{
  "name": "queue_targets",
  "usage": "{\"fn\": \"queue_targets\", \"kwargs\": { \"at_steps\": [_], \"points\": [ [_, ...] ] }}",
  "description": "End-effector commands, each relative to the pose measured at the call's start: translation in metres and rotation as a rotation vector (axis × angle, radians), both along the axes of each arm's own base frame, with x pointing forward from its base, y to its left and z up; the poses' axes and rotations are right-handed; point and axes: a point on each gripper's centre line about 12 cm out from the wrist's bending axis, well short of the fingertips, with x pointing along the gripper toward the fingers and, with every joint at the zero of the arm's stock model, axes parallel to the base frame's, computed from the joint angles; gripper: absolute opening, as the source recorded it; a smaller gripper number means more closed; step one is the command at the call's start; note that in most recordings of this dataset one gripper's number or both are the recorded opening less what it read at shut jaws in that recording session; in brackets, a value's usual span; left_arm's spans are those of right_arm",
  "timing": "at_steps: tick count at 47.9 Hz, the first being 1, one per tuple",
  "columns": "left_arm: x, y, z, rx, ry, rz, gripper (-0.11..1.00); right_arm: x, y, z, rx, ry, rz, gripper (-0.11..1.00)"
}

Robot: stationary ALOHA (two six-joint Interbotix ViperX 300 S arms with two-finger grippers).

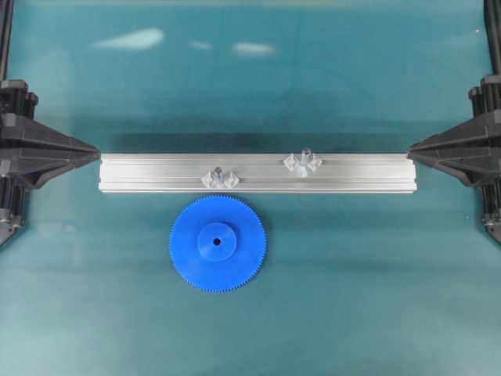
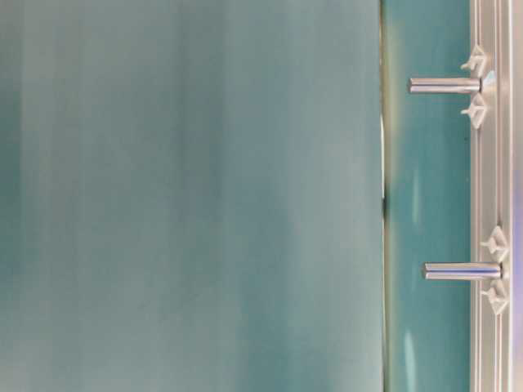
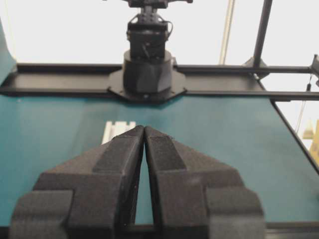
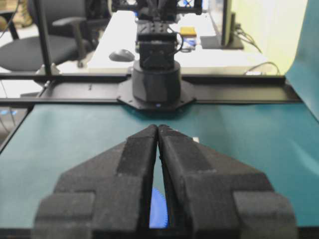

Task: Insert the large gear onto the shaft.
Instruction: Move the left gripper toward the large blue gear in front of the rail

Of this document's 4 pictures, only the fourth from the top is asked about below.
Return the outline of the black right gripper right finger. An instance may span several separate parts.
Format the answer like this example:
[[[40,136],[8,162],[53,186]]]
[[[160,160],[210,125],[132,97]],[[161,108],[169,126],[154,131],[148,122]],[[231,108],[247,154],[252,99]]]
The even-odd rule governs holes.
[[[159,148],[195,239],[296,239],[290,201],[267,175],[170,128]]]

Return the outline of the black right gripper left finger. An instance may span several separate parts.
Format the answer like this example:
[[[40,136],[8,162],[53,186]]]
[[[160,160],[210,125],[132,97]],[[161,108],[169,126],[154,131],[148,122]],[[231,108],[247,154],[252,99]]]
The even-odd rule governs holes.
[[[149,226],[157,141],[152,124],[63,172],[39,204],[32,238],[135,238]]]

